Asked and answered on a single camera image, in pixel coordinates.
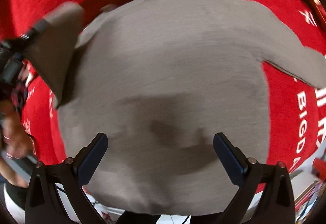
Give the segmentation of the person's left hand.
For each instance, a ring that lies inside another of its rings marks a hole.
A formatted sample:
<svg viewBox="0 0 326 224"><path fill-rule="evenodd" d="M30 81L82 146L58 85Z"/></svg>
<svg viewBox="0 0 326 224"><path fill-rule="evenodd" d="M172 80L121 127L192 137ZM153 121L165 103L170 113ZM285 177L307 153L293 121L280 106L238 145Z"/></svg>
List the person's left hand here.
<svg viewBox="0 0 326 224"><path fill-rule="evenodd" d="M5 115L3 122L3 137L4 142L7 144L7 157L23 158L32 153L32 141L29 135L25 132L25 128L20 122L20 116L15 111L12 102L1 101L1 113ZM28 187L28 183L12 170L12 168L2 158L1 175L11 185L22 188Z"/></svg>

